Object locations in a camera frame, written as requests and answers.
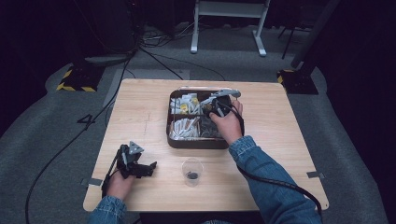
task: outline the denim sleeve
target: denim sleeve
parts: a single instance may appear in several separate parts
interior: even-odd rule
[[[116,197],[106,196],[90,214],[88,224],[123,224],[125,211],[126,205],[122,200]]]
[[[295,185],[286,170],[262,149],[251,136],[244,136],[229,147],[236,164],[246,172]],[[265,223],[321,223],[315,203],[293,189],[247,177],[250,192]]]

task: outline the hand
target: hand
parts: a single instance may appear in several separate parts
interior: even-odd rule
[[[239,101],[233,101],[233,106],[242,117],[243,106]],[[228,145],[242,137],[241,125],[239,119],[233,112],[228,113],[224,118],[217,116],[215,113],[210,113],[209,117],[218,126],[221,136],[227,141]]]
[[[109,188],[107,195],[124,200],[128,193],[131,191],[132,184],[134,183],[135,176],[129,175],[124,179],[120,171],[117,171],[110,178]]]

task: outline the wooden table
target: wooden table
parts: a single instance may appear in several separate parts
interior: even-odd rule
[[[166,139],[169,95],[182,86],[229,87],[241,91],[246,135],[278,161],[296,183],[311,192],[322,208],[329,207],[287,95],[280,84],[194,80],[125,79],[107,126],[92,178],[104,179],[121,144],[134,141],[145,151],[141,164],[158,162],[152,177],[136,179],[127,197],[128,210],[255,211],[248,183],[238,172],[228,149],[172,148]],[[196,158],[204,165],[200,184],[184,184],[181,163]],[[89,186],[84,209],[92,211],[101,189]]]

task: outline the black handheld device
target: black handheld device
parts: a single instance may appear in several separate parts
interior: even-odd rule
[[[157,166],[157,162],[153,162],[150,165],[139,164],[137,161],[144,149],[134,142],[130,142],[130,146],[121,145],[117,151],[117,155],[111,163],[110,169],[106,175],[105,181],[102,185],[102,198],[107,195],[107,189],[110,182],[110,173],[113,170],[114,163],[117,162],[117,169],[115,172],[120,172],[124,179],[128,178],[129,175],[134,175],[136,178],[142,176],[152,176],[154,169]]]
[[[203,105],[202,111],[209,118],[211,112],[220,117],[225,117],[230,113],[230,108],[233,107],[231,98],[228,95],[214,98],[210,103]]]

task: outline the cable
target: cable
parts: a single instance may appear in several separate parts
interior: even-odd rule
[[[149,35],[149,37],[143,37],[142,38],[142,43],[141,43],[141,45],[143,46],[143,47],[145,47],[145,48],[157,48],[157,47],[163,47],[163,46],[165,46],[166,44],[168,44],[169,42],[171,42],[171,41],[176,41],[176,40],[179,40],[179,39],[182,39],[182,38],[184,38],[185,36],[187,36],[187,35],[192,35],[193,33],[190,33],[190,34],[186,34],[186,35],[183,35],[183,33],[185,32],[185,31],[187,31],[190,27],[192,27],[194,25],[194,22],[193,23],[191,23],[191,24],[189,24],[187,27],[185,27],[184,29],[182,29],[181,30],[181,32],[179,32],[178,34],[176,34],[175,35],[175,37],[178,37],[178,38],[172,38],[172,37],[170,37],[169,35],[154,35],[154,36],[152,36],[152,35]],[[154,33],[154,34],[157,34],[157,32],[156,31],[147,31],[147,33]],[[146,43],[146,41],[147,40],[153,40],[153,39],[158,39],[158,42],[157,42],[157,44],[148,44],[148,43]]]
[[[119,63],[125,63],[128,61],[128,59],[131,57],[132,54],[126,54],[123,58],[120,59],[113,59],[113,60],[107,60],[103,62],[95,62],[95,61],[90,61],[86,60],[88,63],[92,64],[93,66],[103,66],[103,67],[108,67],[112,65],[116,65]]]
[[[166,66],[165,64],[163,64],[162,62],[160,62],[160,60],[158,60],[156,57],[154,57],[150,52],[147,52],[145,49],[143,49],[142,47],[140,47],[141,50],[143,50],[143,52],[147,53],[151,58],[153,58],[155,61],[157,61],[158,63],[160,63],[163,67],[165,67],[166,69],[168,69],[169,71],[171,71],[173,74],[175,74],[177,77],[179,77],[181,80],[183,80],[183,77],[179,76],[178,73],[176,73],[174,70],[170,69],[168,66]]]
[[[107,195],[107,190],[108,190],[108,186],[110,185],[110,178],[111,176],[113,176],[117,171],[114,171],[113,174],[111,174],[111,171],[113,170],[114,164],[117,161],[117,158],[120,155],[120,150],[117,150],[116,156],[114,157],[113,162],[111,162],[110,168],[108,169],[108,172],[106,174],[105,180],[103,181],[101,190],[102,190],[102,198],[104,198]]]
[[[140,218],[138,218],[133,224],[137,224],[140,222]]]
[[[131,72],[129,69],[127,69],[126,71],[127,71],[127,72],[129,72],[129,73],[131,73],[131,74],[132,74],[132,76],[134,76],[134,78],[136,78],[136,76],[134,75],[134,73],[133,73],[133,72]]]
[[[90,120],[85,127],[72,139],[70,140],[61,150],[59,150],[53,157],[52,159],[50,159],[47,164],[41,169],[40,173],[35,177],[35,180],[33,181],[32,186],[29,189],[28,195],[26,196],[26,201],[25,201],[25,220],[26,220],[26,224],[30,224],[29,221],[29,201],[30,201],[30,197],[32,195],[33,189],[35,187],[36,182],[38,181],[38,179],[40,178],[40,176],[44,173],[44,171],[47,170],[47,168],[50,166],[50,164],[62,153],[64,152],[74,141],[76,141],[76,139],[78,139],[85,131],[88,130],[88,128],[95,123],[96,119],[112,104],[113,99],[116,97],[117,92],[120,89],[120,84],[122,82],[123,79],[123,75],[125,73],[125,69],[126,66],[128,65],[129,61],[131,61],[132,57],[130,57],[128,59],[128,61],[124,64],[123,66],[123,70],[122,70],[122,74],[121,74],[121,78],[120,78],[120,82],[119,82],[119,86],[117,87],[115,93],[113,94],[113,96],[111,97],[111,99],[108,101],[108,103],[99,111],[99,113],[92,119]]]
[[[159,56],[159,57],[163,57],[163,58],[166,58],[166,59],[170,59],[170,60],[175,60],[175,61],[181,62],[181,63],[189,63],[189,64],[192,64],[192,65],[194,65],[194,66],[204,68],[204,69],[206,69],[206,70],[209,70],[209,71],[212,71],[212,72],[218,74],[219,76],[222,77],[223,81],[225,81],[224,75],[222,75],[220,72],[218,72],[218,71],[216,71],[216,70],[214,70],[214,69],[204,67],[204,66],[199,65],[199,64],[197,64],[197,63],[190,63],[190,62],[187,62],[187,61],[182,61],[182,60],[179,60],[179,59],[170,58],[170,57],[167,57],[167,56],[163,56],[163,55],[161,55],[161,54],[156,54],[156,53],[150,53],[150,54],[155,55],[155,56]]]
[[[285,187],[285,188],[288,188],[288,189],[293,189],[293,190],[295,190],[297,192],[302,193],[303,195],[306,195],[309,199],[311,199],[315,203],[315,205],[318,208],[318,213],[320,215],[320,219],[322,219],[322,216],[321,216],[322,209],[321,209],[320,202],[318,201],[317,198],[315,198],[314,195],[312,195],[306,189],[300,188],[297,185],[293,185],[293,184],[288,183],[288,182],[284,182],[284,181],[280,181],[280,180],[274,180],[274,179],[268,179],[268,178],[263,178],[263,177],[259,177],[259,176],[256,176],[256,175],[251,175],[248,172],[246,172],[245,170],[243,170],[241,167],[239,167],[239,166],[236,166],[236,167],[238,168],[239,172],[241,172],[242,175],[245,175],[245,176],[247,176],[247,177],[249,177],[251,179],[254,179],[254,180],[257,180],[257,181],[261,181],[261,182],[264,182],[264,183],[278,185],[278,186]]]

